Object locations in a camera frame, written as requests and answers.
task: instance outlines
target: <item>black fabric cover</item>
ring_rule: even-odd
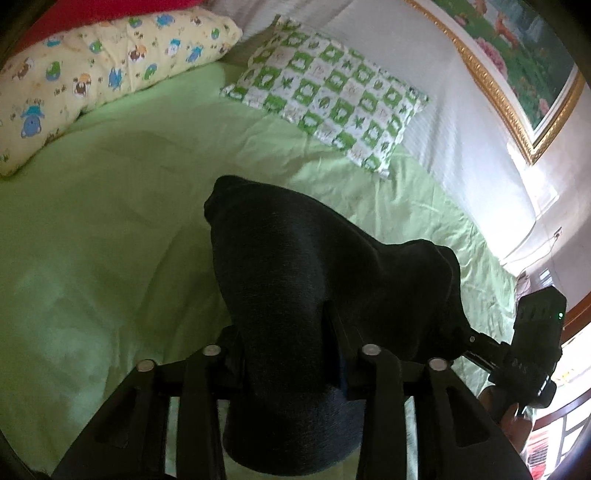
[[[452,250],[384,245],[306,195],[234,176],[217,180],[204,211],[252,392],[230,402],[223,434],[238,463],[307,475],[359,446],[365,403],[347,402],[326,375],[329,300],[366,343],[403,360],[463,353],[442,341],[468,327]]]

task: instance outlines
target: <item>hand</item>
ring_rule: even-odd
[[[492,392],[496,388],[494,385],[486,387],[480,395],[478,400],[482,403],[482,406],[486,411],[490,411],[492,407]],[[511,445],[517,450],[517,453],[523,452],[527,439],[529,438],[532,430],[534,429],[534,423],[530,419],[525,417],[517,416],[518,404],[515,403],[507,409],[499,426],[505,434],[505,436],[511,442]]]

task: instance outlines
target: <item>pillowcase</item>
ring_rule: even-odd
[[[57,0],[22,36],[17,50],[24,50],[51,35],[72,28],[121,17],[185,10],[202,2],[203,0]]]
[[[14,173],[86,112],[221,58],[242,31],[194,7],[54,35],[0,71],[0,174]]]
[[[280,114],[384,177],[392,149],[428,102],[360,52],[287,17],[222,92]]]

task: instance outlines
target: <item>red pillow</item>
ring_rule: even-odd
[[[115,18],[184,10],[203,0],[57,0],[23,35],[18,51],[72,28]]]

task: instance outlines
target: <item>wrinkled fabric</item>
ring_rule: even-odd
[[[0,428],[32,467],[53,470],[137,361],[184,359],[229,323],[203,217],[224,174],[310,195],[382,243],[452,248],[471,325],[510,340],[514,277],[403,148],[382,180],[221,98],[241,73],[213,63],[89,112],[0,181]],[[474,392],[485,383],[468,361],[454,368]],[[226,468],[230,479],[261,478],[228,458]],[[312,478],[355,469],[353,454]]]

